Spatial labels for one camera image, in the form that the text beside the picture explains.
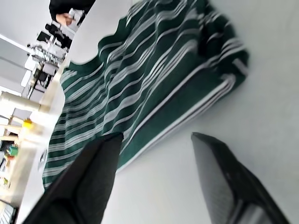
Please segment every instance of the green and white striped blanket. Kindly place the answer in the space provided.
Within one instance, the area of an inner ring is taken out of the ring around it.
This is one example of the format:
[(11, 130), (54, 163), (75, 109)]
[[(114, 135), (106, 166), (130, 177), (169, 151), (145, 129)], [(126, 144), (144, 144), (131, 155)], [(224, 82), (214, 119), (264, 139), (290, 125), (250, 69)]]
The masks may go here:
[(45, 187), (87, 142), (113, 132), (124, 134), (123, 168), (247, 75), (248, 53), (206, 0), (141, 1), (98, 46), (94, 59), (71, 63), (62, 75), (65, 105), (50, 140)]

